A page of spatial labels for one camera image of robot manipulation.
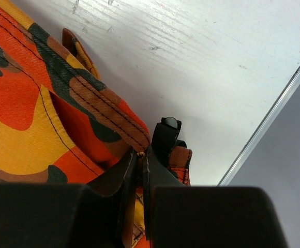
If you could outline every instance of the gray floor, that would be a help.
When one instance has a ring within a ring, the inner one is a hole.
[[[274,202],[290,247],[300,248],[300,86],[230,185],[263,188]]]

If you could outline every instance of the scuff mark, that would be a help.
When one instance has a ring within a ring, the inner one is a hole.
[[[158,49],[160,49],[160,47],[158,47],[158,46],[153,46],[153,47],[151,47],[151,48],[149,48],[149,50],[158,50]]]
[[[107,33],[108,33],[108,34],[110,34],[110,33],[112,33],[112,32],[113,32],[113,30],[114,30],[114,27],[113,27],[113,26],[111,26],[111,27],[109,27],[109,29],[107,30]]]
[[[77,10],[78,6],[79,6],[79,0],[76,0],[74,2],[73,8],[72,8],[72,14],[76,13],[76,10]]]

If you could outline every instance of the silver metal strip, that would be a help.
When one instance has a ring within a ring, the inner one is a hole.
[[[224,177],[219,182],[218,186],[225,186],[230,183],[235,174],[241,168],[243,163],[249,157],[255,146],[258,144],[260,139],[263,137],[265,132],[268,130],[274,119],[278,116],[280,111],[283,109],[285,104],[288,102],[290,97],[294,94],[295,90],[300,85],[300,66],[289,80],[288,84],[277,98],[271,109],[268,111],[262,122],[259,124],[247,144],[243,147],[233,164],[226,172]]]

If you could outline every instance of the white tabletop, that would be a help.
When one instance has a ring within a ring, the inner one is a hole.
[[[300,0],[12,0],[75,32],[146,122],[183,123],[190,178],[217,184],[300,65]]]

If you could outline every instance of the white wooden surface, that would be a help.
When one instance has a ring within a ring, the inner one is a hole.
[[[192,184],[217,184],[300,64],[300,0],[13,0],[74,31],[152,132],[183,122]]]

